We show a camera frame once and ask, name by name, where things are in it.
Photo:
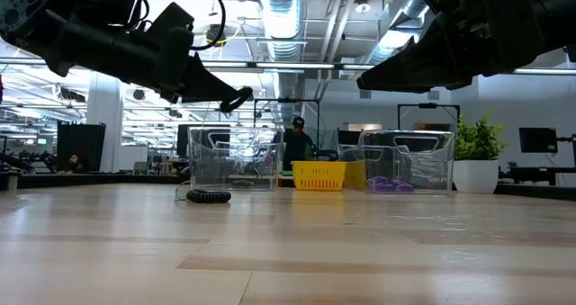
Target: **white pot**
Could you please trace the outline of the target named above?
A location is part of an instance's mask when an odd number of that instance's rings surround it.
[[[498,160],[455,161],[453,174],[459,193],[494,193],[498,184]]]

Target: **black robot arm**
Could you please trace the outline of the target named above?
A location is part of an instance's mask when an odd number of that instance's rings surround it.
[[[436,15],[423,38],[366,71],[360,89],[457,89],[566,47],[576,61],[576,0],[425,0]]]
[[[189,56],[189,13],[172,3],[145,30],[148,13],[147,0],[0,0],[0,36],[42,57],[59,76],[86,67],[152,88],[171,103],[222,101],[220,109],[231,112],[252,95],[251,88],[237,91],[220,81],[197,54]]]

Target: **cap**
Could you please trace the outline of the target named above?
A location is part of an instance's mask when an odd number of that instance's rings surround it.
[[[292,121],[292,125],[304,127],[304,119],[302,117],[295,117]]]

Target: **purple toy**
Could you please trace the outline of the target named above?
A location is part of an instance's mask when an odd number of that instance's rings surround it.
[[[414,187],[401,180],[390,180],[383,176],[376,176],[367,181],[368,192],[370,193],[411,193]]]

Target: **clear plastic bin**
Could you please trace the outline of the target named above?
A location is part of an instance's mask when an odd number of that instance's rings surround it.
[[[344,186],[369,193],[448,194],[455,135],[451,132],[367,130],[343,152]]]
[[[275,189],[282,137],[268,128],[190,128],[192,184],[206,190]]]

